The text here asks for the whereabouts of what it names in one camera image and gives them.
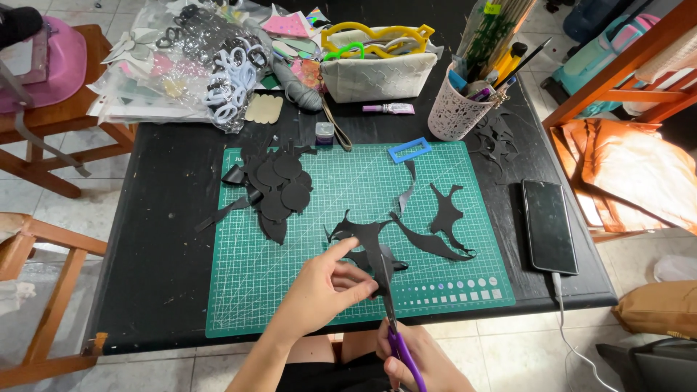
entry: finger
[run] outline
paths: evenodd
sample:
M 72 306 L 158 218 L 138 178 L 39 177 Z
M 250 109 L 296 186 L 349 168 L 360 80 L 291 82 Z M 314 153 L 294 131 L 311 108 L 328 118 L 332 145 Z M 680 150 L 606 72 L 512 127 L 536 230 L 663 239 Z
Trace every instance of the finger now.
M 392 348 L 388 340 L 388 328 L 390 328 L 390 322 L 387 317 L 385 317 L 380 324 L 380 328 L 378 328 L 378 349 L 375 351 L 378 357 L 383 361 L 392 355 Z
M 348 278 L 339 278 L 338 276 L 332 276 L 332 285 L 334 286 L 334 290 L 336 290 L 337 288 L 350 289 L 353 286 L 356 286 L 357 284 L 358 282 L 356 282 L 355 280 L 351 280 Z
M 368 298 L 370 294 L 373 294 L 373 292 L 377 289 L 378 283 L 375 280 L 363 280 L 356 286 L 347 289 L 345 292 L 337 293 L 337 302 L 341 308 L 339 312 Z
M 384 369 L 385 373 L 390 377 L 390 383 L 393 379 L 396 379 L 414 392 L 419 390 L 411 371 L 399 359 L 391 356 L 385 361 Z
M 355 265 L 338 261 L 337 265 L 334 267 L 334 275 L 344 276 L 346 278 L 354 278 L 357 281 L 372 279 L 369 273 L 363 271 L 362 269 L 356 267 Z
M 320 257 L 335 262 L 341 259 L 343 256 L 346 256 L 346 253 L 348 253 L 351 249 L 354 249 L 356 246 L 359 245 L 360 243 L 358 242 L 358 239 L 355 237 L 342 239 L 341 241 L 339 241 L 339 243 L 327 249 L 327 251 L 324 252 Z

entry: phone screen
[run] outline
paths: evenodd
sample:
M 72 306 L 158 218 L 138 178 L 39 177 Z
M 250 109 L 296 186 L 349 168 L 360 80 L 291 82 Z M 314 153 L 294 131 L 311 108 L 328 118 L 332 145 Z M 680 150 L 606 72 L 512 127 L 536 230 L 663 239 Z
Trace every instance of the phone screen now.
M 524 179 L 523 198 L 533 267 L 578 275 L 562 186 Z

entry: small jar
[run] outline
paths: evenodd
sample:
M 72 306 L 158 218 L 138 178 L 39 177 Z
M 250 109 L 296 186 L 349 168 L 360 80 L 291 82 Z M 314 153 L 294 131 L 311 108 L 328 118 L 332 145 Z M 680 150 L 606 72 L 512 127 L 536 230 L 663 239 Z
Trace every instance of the small jar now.
M 334 144 L 334 124 L 317 123 L 314 126 L 315 146 L 331 146 Z

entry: green cutting mat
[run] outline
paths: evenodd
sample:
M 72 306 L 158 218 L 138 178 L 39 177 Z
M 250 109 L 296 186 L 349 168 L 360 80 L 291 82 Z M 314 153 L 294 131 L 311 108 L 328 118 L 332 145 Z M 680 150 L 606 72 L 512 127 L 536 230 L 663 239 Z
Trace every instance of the green cutting mat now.
M 232 211 L 217 225 L 208 338 L 262 332 L 302 263 L 328 247 L 322 226 L 331 232 L 345 210 L 351 210 L 348 218 L 355 223 L 384 221 L 390 211 L 399 211 L 397 198 L 411 185 L 411 174 L 390 158 L 387 148 L 395 145 L 359 144 L 350 153 L 334 148 L 320 149 L 316 156 L 304 154 L 302 168 L 312 176 L 314 190 L 305 211 L 288 218 L 283 246 L 265 238 L 251 208 Z M 431 146 L 433 151 L 414 159 L 417 182 L 402 222 L 414 232 L 430 234 L 438 203 L 429 183 L 445 195 L 452 184 L 461 185 L 464 189 L 455 192 L 452 201 L 464 218 L 455 222 L 453 232 L 465 247 L 477 250 L 477 257 L 453 262 L 422 252 L 396 224 L 387 225 L 380 242 L 388 244 L 398 260 L 410 264 L 392 277 L 397 317 L 513 305 L 513 291 L 465 144 Z M 242 164 L 239 151 L 225 150 L 222 172 Z M 244 188 L 223 184 L 219 207 L 243 195 Z M 438 235 L 445 239 L 443 233 Z M 384 315 L 380 298 L 345 310 L 331 324 L 378 320 Z

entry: glue tube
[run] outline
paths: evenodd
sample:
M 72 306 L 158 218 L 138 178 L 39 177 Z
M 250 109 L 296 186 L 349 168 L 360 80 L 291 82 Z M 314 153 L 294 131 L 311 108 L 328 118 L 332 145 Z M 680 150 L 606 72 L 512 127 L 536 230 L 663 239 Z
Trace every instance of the glue tube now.
M 388 103 L 387 105 L 368 105 L 363 112 L 382 112 L 390 114 L 414 114 L 414 106 L 408 103 Z

